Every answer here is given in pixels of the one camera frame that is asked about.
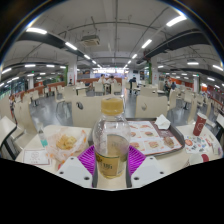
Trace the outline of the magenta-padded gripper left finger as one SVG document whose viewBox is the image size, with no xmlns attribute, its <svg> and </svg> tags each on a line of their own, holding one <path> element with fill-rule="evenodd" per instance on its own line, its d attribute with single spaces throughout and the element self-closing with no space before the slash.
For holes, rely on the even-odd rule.
<svg viewBox="0 0 224 224">
<path fill-rule="evenodd" d="M 96 188 L 98 171 L 94 146 L 90 146 L 77 157 L 70 156 L 56 175 L 84 188 Z"/>
</svg>

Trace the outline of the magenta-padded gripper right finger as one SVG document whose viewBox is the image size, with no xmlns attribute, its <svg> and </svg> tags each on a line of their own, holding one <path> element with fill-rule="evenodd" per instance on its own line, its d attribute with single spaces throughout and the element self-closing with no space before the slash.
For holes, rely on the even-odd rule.
<svg viewBox="0 0 224 224">
<path fill-rule="evenodd" d="M 154 156 L 145 156 L 133 146 L 129 147 L 126 185 L 128 188 L 140 188 L 159 180 L 164 170 Z"/>
</svg>

